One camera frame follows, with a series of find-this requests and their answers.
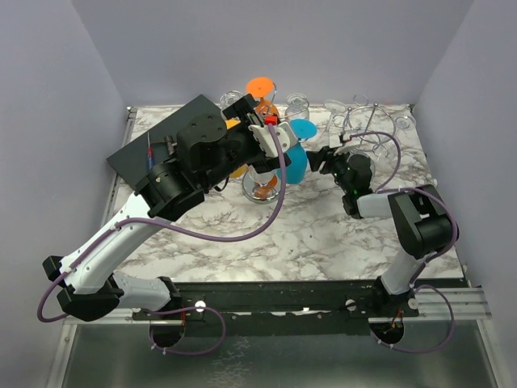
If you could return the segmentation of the yellow plastic goblet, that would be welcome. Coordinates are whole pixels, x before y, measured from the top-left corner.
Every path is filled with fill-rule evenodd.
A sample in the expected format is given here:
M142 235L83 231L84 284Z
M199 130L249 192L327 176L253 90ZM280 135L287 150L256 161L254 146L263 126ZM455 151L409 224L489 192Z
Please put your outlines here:
M235 119L230 119L230 120L226 120L225 121L225 124L226 124L226 128L228 130L230 130L231 128L233 128L234 126L236 126L237 124L239 124L239 121L238 120L235 120ZM240 166L237 170L235 170L234 172L232 172L229 177L231 179L237 179L237 178L240 178L242 177L245 173L247 172L247 165L244 164L242 166Z

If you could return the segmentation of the orange plastic goblet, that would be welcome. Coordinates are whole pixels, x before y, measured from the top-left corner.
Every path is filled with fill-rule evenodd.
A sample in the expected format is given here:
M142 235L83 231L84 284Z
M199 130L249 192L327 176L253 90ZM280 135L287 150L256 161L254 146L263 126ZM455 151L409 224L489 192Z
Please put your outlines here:
M246 85L246 93L251 94L258 102L254 110L261 116L280 116L278 108L274 104L277 93L275 83L267 77L251 79Z

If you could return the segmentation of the blue plastic goblet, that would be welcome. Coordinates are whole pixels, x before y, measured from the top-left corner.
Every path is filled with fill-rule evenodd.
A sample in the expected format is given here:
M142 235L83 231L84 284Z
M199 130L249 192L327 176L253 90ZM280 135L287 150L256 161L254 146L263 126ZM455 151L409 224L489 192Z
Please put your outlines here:
M297 143L287 152L291 163L287 166L286 182L294 185L303 181L308 164L307 155L301 143L317 134L317 126L307 119L291 120L290 125L296 135Z

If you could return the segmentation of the clear patterned wine glass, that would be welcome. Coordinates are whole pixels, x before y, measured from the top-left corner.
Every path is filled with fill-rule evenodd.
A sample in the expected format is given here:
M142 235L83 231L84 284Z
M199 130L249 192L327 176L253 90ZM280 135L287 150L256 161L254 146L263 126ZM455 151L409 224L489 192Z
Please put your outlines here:
M285 120L309 119L309 100L305 95L292 93L286 98L286 104L287 108L284 113Z

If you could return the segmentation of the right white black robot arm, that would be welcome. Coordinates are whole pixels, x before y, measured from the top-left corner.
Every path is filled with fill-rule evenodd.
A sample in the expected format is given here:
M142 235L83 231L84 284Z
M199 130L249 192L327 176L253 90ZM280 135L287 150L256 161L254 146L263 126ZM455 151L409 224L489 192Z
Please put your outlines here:
M339 154L328 146L307 153L310 169L332 175L343 190L343 208L354 219L390 218L400 250L389 268L376 279L372 308L388 317L401 307L401 297L423 268L452 248L459 237L457 222L430 184L374 192L372 160L363 154Z

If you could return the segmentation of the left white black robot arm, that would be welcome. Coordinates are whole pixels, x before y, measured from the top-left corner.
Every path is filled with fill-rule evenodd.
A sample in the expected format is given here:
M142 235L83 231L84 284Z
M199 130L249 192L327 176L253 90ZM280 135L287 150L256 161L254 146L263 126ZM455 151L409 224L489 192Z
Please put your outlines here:
M159 230L177 230L177 220L239 167L285 171L296 135L287 121L261 117L255 108L251 95L225 109L198 96L168 117L173 154L140 178L122 171L133 192L120 211L72 253L44 261L64 317L92 322L118 308L162 319L178 313L181 297L170 279L126 276L118 268Z

